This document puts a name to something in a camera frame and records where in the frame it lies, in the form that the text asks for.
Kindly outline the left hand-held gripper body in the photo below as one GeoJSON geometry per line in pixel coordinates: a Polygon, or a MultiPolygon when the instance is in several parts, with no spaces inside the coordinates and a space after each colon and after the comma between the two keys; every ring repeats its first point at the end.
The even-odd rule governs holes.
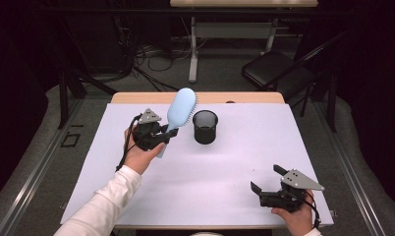
{"type": "Polygon", "coordinates": [[[168,126],[160,125],[161,117],[147,108],[140,115],[134,130],[133,138],[136,145],[142,150],[153,149],[160,143],[168,144],[170,134],[166,132],[168,126]]]}

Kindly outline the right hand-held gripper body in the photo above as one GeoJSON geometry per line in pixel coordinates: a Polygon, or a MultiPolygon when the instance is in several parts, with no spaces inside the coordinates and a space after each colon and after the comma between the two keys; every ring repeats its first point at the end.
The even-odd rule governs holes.
{"type": "Polygon", "coordinates": [[[323,191],[324,187],[297,169],[287,170],[281,176],[281,189],[277,192],[264,192],[259,197],[262,207],[279,207],[289,212],[297,211],[306,199],[307,190],[323,191]]]}

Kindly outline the light blue hairbrush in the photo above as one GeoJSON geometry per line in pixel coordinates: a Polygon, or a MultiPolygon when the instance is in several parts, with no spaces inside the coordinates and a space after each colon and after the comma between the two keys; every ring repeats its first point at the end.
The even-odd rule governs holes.
{"type": "Polygon", "coordinates": [[[167,112],[168,128],[167,133],[183,127],[192,117],[197,105],[197,95],[191,88],[180,89],[167,112]]]}

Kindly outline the black mesh pen cup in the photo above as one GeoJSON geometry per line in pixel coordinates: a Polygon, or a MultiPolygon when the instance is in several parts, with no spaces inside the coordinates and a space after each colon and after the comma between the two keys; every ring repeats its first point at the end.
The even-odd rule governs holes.
{"type": "Polygon", "coordinates": [[[209,145],[216,139],[217,115],[210,110],[201,110],[193,117],[194,137],[201,145],[209,145]]]}

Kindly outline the person's left hand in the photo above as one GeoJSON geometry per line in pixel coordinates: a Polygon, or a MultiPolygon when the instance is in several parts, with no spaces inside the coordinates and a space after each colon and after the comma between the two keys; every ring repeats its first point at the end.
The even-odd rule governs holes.
{"type": "Polygon", "coordinates": [[[125,131],[125,137],[127,138],[125,143],[125,150],[127,151],[124,157],[123,164],[138,174],[143,175],[144,171],[147,169],[152,160],[157,157],[165,148],[164,143],[160,143],[155,148],[150,150],[142,150],[137,147],[134,138],[133,131],[137,127],[128,128],[125,131]]]}

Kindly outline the person's right hand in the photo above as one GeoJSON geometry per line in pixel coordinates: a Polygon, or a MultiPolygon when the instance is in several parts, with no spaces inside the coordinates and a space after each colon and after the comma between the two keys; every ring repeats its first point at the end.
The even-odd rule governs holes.
{"type": "Polygon", "coordinates": [[[271,212],[277,214],[285,221],[292,236],[304,236],[314,228],[312,224],[312,202],[312,190],[307,190],[306,201],[299,210],[289,212],[286,209],[274,207],[271,212]]]}

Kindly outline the white table sheet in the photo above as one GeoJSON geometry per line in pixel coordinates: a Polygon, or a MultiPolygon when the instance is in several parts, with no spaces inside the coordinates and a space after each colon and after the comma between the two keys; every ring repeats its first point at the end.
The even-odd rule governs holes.
{"type": "Polygon", "coordinates": [[[201,145],[194,127],[179,130],[155,158],[117,221],[120,228],[281,228],[251,185],[280,188],[274,165],[315,176],[290,107],[274,103],[215,103],[216,138],[201,145]]]}

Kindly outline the black metal stand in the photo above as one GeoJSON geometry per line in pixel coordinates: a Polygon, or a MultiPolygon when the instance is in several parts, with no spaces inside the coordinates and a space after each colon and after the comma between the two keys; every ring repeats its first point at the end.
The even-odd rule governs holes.
{"type": "Polygon", "coordinates": [[[86,97],[86,90],[83,86],[83,82],[86,82],[110,95],[113,95],[117,92],[115,89],[112,89],[111,87],[95,79],[87,71],[78,67],[75,64],[75,61],[70,58],[67,49],[69,49],[69,46],[66,46],[64,39],[60,39],[56,49],[61,70],[61,76],[59,79],[59,129],[63,129],[70,120],[68,91],[70,91],[76,97],[76,99],[84,99],[86,97]]]}

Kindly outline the black folding chair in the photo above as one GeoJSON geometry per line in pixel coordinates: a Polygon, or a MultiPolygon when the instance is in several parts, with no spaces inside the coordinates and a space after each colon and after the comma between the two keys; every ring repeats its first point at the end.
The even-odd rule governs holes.
{"type": "Polygon", "coordinates": [[[281,93],[285,101],[304,92],[304,96],[292,105],[295,107],[302,103],[301,116],[304,116],[313,85],[330,72],[329,69],[315,72],[308,67],[308,64],[337,45],[345,35],[344,32],[337,34],[299,59],[290,59],[282,52],[271,50],[245,64],[241,75],[254,84],[258,90],[281,93]]]}

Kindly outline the dark curtain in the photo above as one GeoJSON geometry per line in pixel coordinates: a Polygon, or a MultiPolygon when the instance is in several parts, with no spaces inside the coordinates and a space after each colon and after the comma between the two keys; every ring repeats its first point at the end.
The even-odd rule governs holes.
{"type": "Polygon", "coordinates": [[[0,192],[11,177],[57,85],[29,0],[0,0],[0,192]]]}
{"type": "Polygon", "coordinates": [[[369,168],[395,202],[395,0],[360,0],[345,59],[339,95],[369,168]]]}

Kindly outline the metal floor rail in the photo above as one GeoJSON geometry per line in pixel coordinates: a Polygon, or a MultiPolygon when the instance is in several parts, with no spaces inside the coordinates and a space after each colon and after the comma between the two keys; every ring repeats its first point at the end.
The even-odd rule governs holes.
{"type": "Polygon", "coordinates": [[[337,162],[343,172],[344,178],[350,188],[354,200],[359,208],[359,211],[367,225],[367,229],[371,236],[386,236],[386,233],[376,215],[376,212],[371,205],[371,202],[363,188],[360,179],[355,172],[355,169],[346,153],[343,144],[339,137],[334,133],[328,125],[326,118],[326,110],[320,102],[314,102],[313,107],[319,117],[320,123],[331,142],[337,155],[337,162]]]}
{"type": "Polygon", "coordinates": [[[26,152],[0,193],[0,236],[10,236],[41,183],[70,122],[78,114],[83,99],[73,99],[62,128],[59,104],[50,99],[46,114],[26,152]]]}

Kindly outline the white frame desk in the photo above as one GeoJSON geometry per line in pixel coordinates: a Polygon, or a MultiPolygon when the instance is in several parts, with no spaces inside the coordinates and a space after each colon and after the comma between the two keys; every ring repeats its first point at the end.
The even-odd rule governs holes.
{"type": "MultiPolygon", "coordinates": [[[[317,6],[317,0],[170,0],[170,6],[186,10],[293,10],[308,9],[317,6]]],[[[198,78],[198,47],[197,39],[200,38],[264,38],[267,40],[265,52],[271,49],[274,35],[277,29],[277,18],[272,20],[256,22],[232,23],[215,21],[213,23],[203,23],[196,17],[191,17],[191,64],[189,72],[189,82],[195,83],[198,78]]]]}

